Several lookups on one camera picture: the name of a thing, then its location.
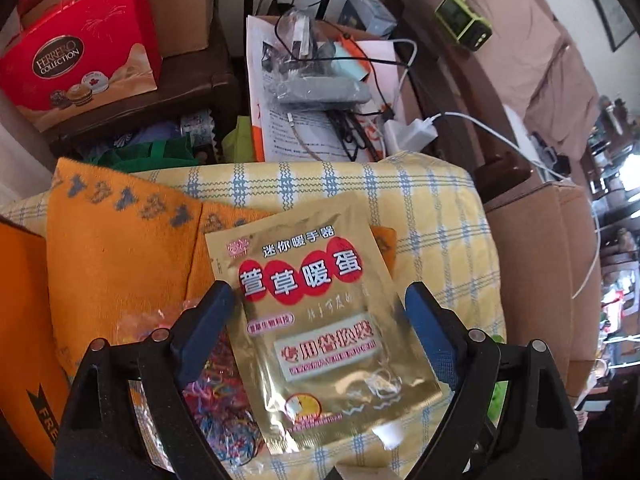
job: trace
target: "metal rivet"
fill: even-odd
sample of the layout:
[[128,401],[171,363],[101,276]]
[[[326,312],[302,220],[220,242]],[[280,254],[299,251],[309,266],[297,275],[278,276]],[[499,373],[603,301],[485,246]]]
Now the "metal rivet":
[[537,352],[546,351],[546,344],[544,341],[540,341],[540,339],[536,339],[531,346],[533,346],[533,349]]
[[153,339],[157,343],[166,341],[168,337],[169,331],[165,328],[158,328],[151,333],[151,339]]
[[94,339],[93,341],[91,341],[89,348],[92,351],[97,352],[98,350],[102,350],[104,348],[105,343],[106,341],[99,337],[98,339]]
[[484,332],[482,330],[478,330],[477,328],[469,330],[469,337],[471,338],[471,341],[475,341],[476,343],[481,343],[486,338]]

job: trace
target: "red circle label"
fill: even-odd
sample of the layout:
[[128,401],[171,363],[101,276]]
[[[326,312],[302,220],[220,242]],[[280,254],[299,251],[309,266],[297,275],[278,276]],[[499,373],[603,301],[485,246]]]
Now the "red circle label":
[[326,245],[328,263],[333,276],[343,283],[357,282],[362,276],[362,259],[344,238],[334,237]]
[[240,264],[238,283],[247,301],[259,301],[267,294],[262,267],[255,260],[245,260]]
[[305,295],[305,280],[287,262],[273,260],[264,267],[264,285],[284,305],[293,305]]
[[332,270],[330,259],[324,251],[309,253],[300,267],[305,283],[305,293],[309,296],[322,296],[331,286]]

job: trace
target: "framed picture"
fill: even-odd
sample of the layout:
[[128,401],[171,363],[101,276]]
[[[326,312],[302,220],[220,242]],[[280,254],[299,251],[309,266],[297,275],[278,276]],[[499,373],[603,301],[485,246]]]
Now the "framed picture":
[[618,0],[593,0],[607,31],[609,44],[615,52],[635,33],[634,26]]

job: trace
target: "white cable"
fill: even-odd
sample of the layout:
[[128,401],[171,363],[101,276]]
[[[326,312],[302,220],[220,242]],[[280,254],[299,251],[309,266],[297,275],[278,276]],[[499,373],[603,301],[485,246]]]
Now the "white cable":
[[386,158],[385,137],[380,131],[380,128],[371,119],[369,119],[369,117],[364,116],[363,119],[367,121],[367,123],[369,123],[370,126],[372,126],[378,132],[378,139],[380,140],[380,147],[381,147],[380,151],[382,152],[382,158]]
[[[536,160],[531,160],[521,149],[520,147],[511,142],[509,139],[507,139],[505,136],[502,136],[501,134],[499,134],[498,132],[496,132],[494,129],[488,127],[486,124],[484,124],[482,121],[479,121],[478,119],[468,116],[466,114],[461,114],[458,112],[444,112],[442,114],[436,114],[433,117],[428,118],[428,121],[431,121],[431,123],[433,123],[433,121],[435,121],[436,119],[443,117],[443,116],[453,116],[453,117],[462,117],[464,119],[467,119],[469,121],[471,121],[473,124],[477,124],[478,126],[480,126],[481,128],[483,128],[484,130],[488,131],[490,134],[492,134],[492,136],[496,137],[497,139],[500,139],[502,142],[508,144],[511,148],[513,148],[516,152],[518,152],[521,156],[523,156],[526,160],[528,160],[531,164],[533,164],[535,167],[540,168],[543,171],[547,171],[550,174],[552,174],[553,176],[558,177],[560,180],[569,180],[570,182],[571,179],[567,176],[564,176],[562,174],[556,173],[553,170],[550,170],[548,167],[546,167],[544,164],[536,161]],[[595,256],[593,257],[593,261],[591,262],[591,267],[589,267],[589,270],[587,272],[587,275],[584,278],[584,281],[582,282],[582,285],[580,286],[580,288],[578,288],[578,290],[576,291],[576,293],[574,295],[572,295],[571,299],[575,300],[575,298],[577,298],[578,296],[580,296],[580,293],[584,290],[584,287],[587,285],[587,282],[589,281],[589,278],[591,277],[591,274],[593,273],[593,269],[595,269],[596,264],[598,263],[598,259],[600,257],[600,244],[602,243],[602,234],[600,233],[600,221],[598,220],[598,215],[596,214],[596,212],[593,209],[593,204],[591,205],[591,215],[593,216],[593,221],[595,222],[596,225],[596,238],[597,238],[597,242],[596,242],[596,253]]]
[[415,43],[414,40],[406,40],[406,39],[389,40],[389,42],[390,43],[409,43],[410,45],[413,45],[413,47],[414,47],[414,52],[411,54],[411,57],[409,58],[409,63],[407,63],[406,68],[404,69],[404,72],[402,73],[402,77],[400,78],[400,84],[398,85],[398,90],[396,91],[396,94],[394,95],[394,100],[393,100],[393,102],[391,104],[391,109],[395,110],[396,109],[396,105],[398,104],[398,99],[400,98],[400,94],[402,93],[402,85],[404,84],[404,80],[409,75],[409,69],[411,68],[411,65],[414,64],[415,57],[418,55],[418,44]]

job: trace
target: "plastic wrap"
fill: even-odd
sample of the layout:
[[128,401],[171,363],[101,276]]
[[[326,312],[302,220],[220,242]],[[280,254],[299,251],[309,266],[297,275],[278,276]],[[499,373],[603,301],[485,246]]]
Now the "plastic wrap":
[[[183,309],[197,301],[185,301]],[[168,316],[127,316],[118,324],[118,344],[139,341],[156,328],[170,328],[180,312]],[[153,423],[142,383],[129,381],[138,425],[152,462],[169,471],[171,464]],[[229,468],[243,466],[254,459],[264,440],[254,420],[249,399],[242,386],[236,360],[226,331],[220,335],[197,381],[182,392],[191,415],[220,462]],[[260,471],[260,463],[255,463]]]
[[276,25],[275,101],[287,111],[349,110],[370,101],[362,81],[335,73],[336,49],[306,10],[291,9]]

